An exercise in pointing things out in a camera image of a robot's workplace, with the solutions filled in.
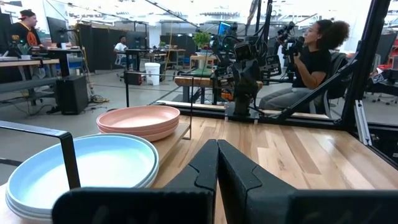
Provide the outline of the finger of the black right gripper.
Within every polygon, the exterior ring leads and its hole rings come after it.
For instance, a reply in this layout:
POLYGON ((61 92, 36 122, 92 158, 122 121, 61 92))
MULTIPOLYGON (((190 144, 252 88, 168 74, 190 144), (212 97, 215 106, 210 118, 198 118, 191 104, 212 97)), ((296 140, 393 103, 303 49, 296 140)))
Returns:
POLYGON ((246 80, 248 83, 248 92, 252 98, 257 96, 258 84, 257 79, 259 76, 259 66, 257 61, 248 61, 246 62, 247 71, 246 71, 246 80))
POLYGON ((246 63, 245 62, 235 62, 233 63, 234 68, 234 98, 238 100, 239 98, 243 98, 245 96, 245 69, 246 63))

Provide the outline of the light pink plate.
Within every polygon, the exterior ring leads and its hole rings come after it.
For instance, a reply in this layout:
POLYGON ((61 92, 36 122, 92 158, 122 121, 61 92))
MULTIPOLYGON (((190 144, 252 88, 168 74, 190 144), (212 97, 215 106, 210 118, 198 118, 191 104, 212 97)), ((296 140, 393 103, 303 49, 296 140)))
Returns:
POLYGON ((105 128, 158 128, 176 122, 179 116, 180 111, 171 106, 135 106, 106 112, 96 122, 105 128))
POLYGON ((139 134, 138 131, 106 131, 104 128, 98 128, 100 133, 119 133, 119 134, 130 134, 133 136, 138 136, 140 138, 144 138, 150 142, 158 141, 167 136, 170 136, 178 127, 178 124, 171 126, 170 128, 160 128, 158 131, 150 131, 149 134, 139 134))

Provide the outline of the sky blue plate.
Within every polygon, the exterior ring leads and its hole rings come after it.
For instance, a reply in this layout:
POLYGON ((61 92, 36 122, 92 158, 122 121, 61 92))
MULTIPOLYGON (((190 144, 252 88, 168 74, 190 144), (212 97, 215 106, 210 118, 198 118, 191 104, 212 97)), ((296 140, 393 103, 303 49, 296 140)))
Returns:
MULTIPOLYGON (((159 169, 155 146, 128 134, 94 134, 73 141, 82 187, 146 187, 159 169)), ((7 196, 30 213, 49 214, 69 185, 62 147, 53 145, 11 174, 7 196)))

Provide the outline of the pale grey-blue plate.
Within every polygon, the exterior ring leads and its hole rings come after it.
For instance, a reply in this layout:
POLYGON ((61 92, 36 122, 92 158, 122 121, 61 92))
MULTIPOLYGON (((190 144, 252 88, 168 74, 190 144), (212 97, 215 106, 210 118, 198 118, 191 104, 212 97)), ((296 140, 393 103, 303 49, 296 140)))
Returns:
POLYGON ((80 222, 90 221, 96 212, 106 209, 111 215, 125 216, 133 208, 143 204, 146 196, 153 193, 146 190, 155 177, 148 177, 142 183, 130 183, 126 177, 121 180, 82 179, 81 188, 70 191, 65 177, 25 177, 15 173, 10 177, 6 190, 6 204, 18 217, 32 222, 57 223, 68 212, 83 215, 80 222))

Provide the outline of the pale green plate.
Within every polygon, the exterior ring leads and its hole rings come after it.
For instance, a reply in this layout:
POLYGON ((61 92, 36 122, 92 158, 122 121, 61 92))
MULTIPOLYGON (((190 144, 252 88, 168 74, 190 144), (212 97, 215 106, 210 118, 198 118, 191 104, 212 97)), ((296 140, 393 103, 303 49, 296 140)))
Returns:
MULTIPOLYGON (((133 171, 94 172, 80 174, 82 187, 149 187, 158 171, 147 175, 133 171)), ((70 190, 66 172, 48 172, 16 169, 6 187, 6 204, 17 216, 33 222, 51 222, 52 207, 56 200, 70 190)))

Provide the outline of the person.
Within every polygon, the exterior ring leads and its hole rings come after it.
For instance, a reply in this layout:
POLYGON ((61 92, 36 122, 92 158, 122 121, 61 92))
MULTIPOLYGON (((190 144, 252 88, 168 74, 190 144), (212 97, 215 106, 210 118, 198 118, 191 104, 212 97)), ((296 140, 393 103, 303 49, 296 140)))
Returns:
POLYGON ((11 40, 16 42, 23 41, 23 43, 29 46, 43 47, 35 28, 36 24, 36 14, 30 9, 22 10, 20 12, 19 22, 11 25, 9 31, 11 40))
POLYGON ((126 62, 126 55, 124 51, 127 49, 126 36, 121 35, 119 37, 119 42, 114 47, 114 53, 116 54, 116 63, 121 65, 126 62))
POLYGON ((294 57, 296 80, 290 88, 263 97, 258 108, 284 110, 324 83, 331 72, 331 50, 349 37, 349 24, 328 19, 316 21, 304 33, 303 49, 294 57))

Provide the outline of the wooden work table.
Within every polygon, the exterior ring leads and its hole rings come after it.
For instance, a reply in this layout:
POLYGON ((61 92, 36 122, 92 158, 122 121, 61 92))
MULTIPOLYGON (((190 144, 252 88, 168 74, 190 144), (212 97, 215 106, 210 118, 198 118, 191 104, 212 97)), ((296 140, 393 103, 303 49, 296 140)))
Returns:
POLYGON ((211 77, 194 77, 187 71, 176 71, 174 82, 183 88, 182 96, 174 101, 184 103, 200 103, 218 105, 234 100, 234 88, 232 86, 219 87, 214 80, 214 72, 211 77))

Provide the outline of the monitor with bright blue screen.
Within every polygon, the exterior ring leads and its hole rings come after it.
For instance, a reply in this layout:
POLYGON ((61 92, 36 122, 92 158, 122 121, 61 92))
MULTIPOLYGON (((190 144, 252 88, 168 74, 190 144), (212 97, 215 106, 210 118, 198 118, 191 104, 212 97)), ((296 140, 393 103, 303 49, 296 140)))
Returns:
POLYGON ((228 24, 226 22, 219 23, 219 28, 218 28, 219 36, 229 35, 230 31, 231 31, 231 24, 228 24))

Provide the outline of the white plastic bucket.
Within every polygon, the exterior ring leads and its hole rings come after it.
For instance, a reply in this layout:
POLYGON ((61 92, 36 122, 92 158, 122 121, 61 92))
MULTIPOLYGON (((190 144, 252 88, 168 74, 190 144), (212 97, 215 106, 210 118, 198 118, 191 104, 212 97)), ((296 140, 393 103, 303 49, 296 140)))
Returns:
POLYGON ((160 84, 160 64, 154 62, 145 63, 146 81, 149 85, 157 86, 160 84))

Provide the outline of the silver aluminium strut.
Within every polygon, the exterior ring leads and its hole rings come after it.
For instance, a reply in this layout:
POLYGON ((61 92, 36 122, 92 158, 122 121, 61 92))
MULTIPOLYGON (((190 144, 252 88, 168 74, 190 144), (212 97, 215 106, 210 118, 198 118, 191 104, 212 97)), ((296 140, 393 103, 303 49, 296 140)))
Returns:
POLYGON ((366 115, 364 112, 364 105, 362 100, 355 100, 354 105, 354 115, 356 120, 356 127, 358 130, 359 140, 365 146, 372 146, 371 134, 368 128, 368 122, 366 120, 366 115))

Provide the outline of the black partition screen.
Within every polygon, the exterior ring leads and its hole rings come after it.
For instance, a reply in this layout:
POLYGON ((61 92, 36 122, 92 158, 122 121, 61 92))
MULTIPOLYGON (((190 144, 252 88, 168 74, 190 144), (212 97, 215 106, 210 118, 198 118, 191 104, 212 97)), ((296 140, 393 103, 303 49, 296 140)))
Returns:
POLYGON ((77 28, 80 30, 81 44, 85 48, 88 68, 91 72, 121 68, 115 64, 117 55, 114 52, 120 36, 126 37, 128 48, 143 49, 149 43, 146 32, 98 28, 86 24, 78 24, 77 28))

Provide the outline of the black computer monitor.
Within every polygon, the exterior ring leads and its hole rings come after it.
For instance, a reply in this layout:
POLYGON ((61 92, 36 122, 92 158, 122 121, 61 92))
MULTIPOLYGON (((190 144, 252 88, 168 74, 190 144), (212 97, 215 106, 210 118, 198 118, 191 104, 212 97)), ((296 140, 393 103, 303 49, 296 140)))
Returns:
POLYGON ((47 17, 47 23, 52 43, 61 44, 69 42, 68 27, 64 20, 47 17))

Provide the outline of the long wooden desk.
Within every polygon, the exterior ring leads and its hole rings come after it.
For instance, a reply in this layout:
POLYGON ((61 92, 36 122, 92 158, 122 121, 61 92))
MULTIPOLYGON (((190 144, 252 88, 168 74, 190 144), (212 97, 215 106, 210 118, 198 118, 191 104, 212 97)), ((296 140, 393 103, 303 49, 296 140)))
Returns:
POLYGON ((2 83, 0 84, 0 94, 28 90, 28 95, 24 97, 25 100, 30 101, 33 105, 36 105, 36 100, 41 98, 55 98, 54 92, 35 92, 34 88, 52 85, 55 86, 55 82, 59 79, 70 75, 68 54, 81 53, 81 49, 48 49, 47 51, 50 58, 36 58, 29 60, 17 59, 17 60, 5 60, 0 61, 0 68, 18 67, 22 76, 22 81, 2 83), (44 65, 50 65, 50 71, 53 77, 43 79, 32 79, 32 73, 30 72, 31 66, 43 67, 44 65))

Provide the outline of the small potted succulent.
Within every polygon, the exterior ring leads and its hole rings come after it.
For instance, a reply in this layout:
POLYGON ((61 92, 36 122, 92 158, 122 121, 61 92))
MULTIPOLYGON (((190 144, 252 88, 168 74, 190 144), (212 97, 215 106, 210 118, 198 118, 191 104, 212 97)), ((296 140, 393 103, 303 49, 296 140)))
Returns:
POLYGON ((17 54, 22 60, 30 60, 31 46, 29 44, 17 44, 17 54))

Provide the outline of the black aluminium table frame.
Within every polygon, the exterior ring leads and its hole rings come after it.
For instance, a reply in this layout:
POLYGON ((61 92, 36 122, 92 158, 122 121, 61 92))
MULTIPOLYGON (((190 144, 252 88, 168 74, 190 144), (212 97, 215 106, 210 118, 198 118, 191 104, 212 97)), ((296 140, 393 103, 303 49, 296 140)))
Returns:
MULTIPOLYGON (((377 42, 381 36, 382 23, 387 14, 390 1, 391 0, 371 1, 359 49, 352 59, 343 68, 339 69, 334 77, 327 80, 317 89, 311 91, 293 106, 284 109, 281 112, 276 112, 274 114, 263 112, 263 116, 254 119, 235 116, 227 117, 226 109, 213 105, 192 106, 188 103, 174 103, 171 101, 165 101, 162 104, 165 106, 172 106, 180 110, 183 115, 216 119, 224 117, 225 119, 246 123, 258 122, 305 128, 341 130, 359 138, 354 115, 354 102, 355 100, 361 100, 363 97, 367 82, 365 72, 371 68, 371 61, 376 53, 377 42), (351 75, 352 77, 348 86, 348 92, 345 96, 345 104, 340 119, 319 118, 316 114, 308 113, 303 115, 298 114, 298 111, 302 109, 304 104, 309 104, 311 100, 320 96, 321 93, 326 93, 326 90, 334 85, 338 79, 345 78, 348 75, 351 75)), ((375 134, 380 136, 383 140, 398 140, 398 126, 381 123, 368 123, 368 128, 371 135, 375 134)), ((380 151, 374 146, 366 147, 393 168, 398 170, 398 163, 394 162, 390 157, 384 154, 383 151, 380 151)))

